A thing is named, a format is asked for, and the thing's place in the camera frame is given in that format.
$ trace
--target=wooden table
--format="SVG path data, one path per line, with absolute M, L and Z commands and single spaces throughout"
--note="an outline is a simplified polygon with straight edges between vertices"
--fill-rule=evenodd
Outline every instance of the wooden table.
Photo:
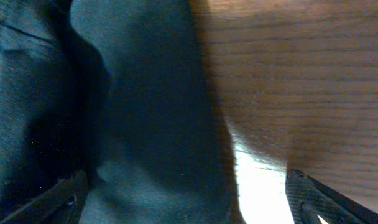
M 293 223 L 287 168 L 378 213 L 378 0 L 192 5 L 245 221 Z

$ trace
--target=dark blue fabric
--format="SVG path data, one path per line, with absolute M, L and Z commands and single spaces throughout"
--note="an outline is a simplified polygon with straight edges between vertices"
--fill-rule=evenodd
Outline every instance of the dark blue fabric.
M 5 183 L 36 189 L 15 190 L 30 198 L 77 161 L 56 156 L 60 141 L 90 177 L 81 223 L 227 223 L 188 2 L 74 0 L 65 23 L 22 6 L 43 20 L 20 29 L 43 40 L 8 28 L 0 37 L 0 202 Z M 41 166 L 42 150 L 58 171 Z

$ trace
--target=wooden surface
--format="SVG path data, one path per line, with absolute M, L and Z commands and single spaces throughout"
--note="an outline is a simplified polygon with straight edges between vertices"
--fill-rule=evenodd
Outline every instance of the wooden surface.
M 192 5 L 245 221 L 293 223 L 287 168 L 378 213 L 378 0 Z

